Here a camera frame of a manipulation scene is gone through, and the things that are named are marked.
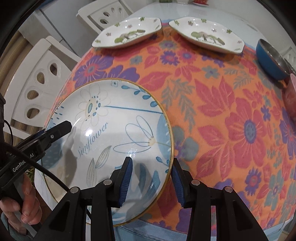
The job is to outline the person's left hand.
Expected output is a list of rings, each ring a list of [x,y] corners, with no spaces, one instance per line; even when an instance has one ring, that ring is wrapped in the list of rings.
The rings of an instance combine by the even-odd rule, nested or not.
[[[36,190],[27,174],[23,174],[22,191],[24,194],[22,208],[20,208],[18,202],[8,197],[1,200],[1,210],[13,229],[21,235],[25,235],[27,230],[23,223],[38,224],[41,221],[42,210],[36,197]]]

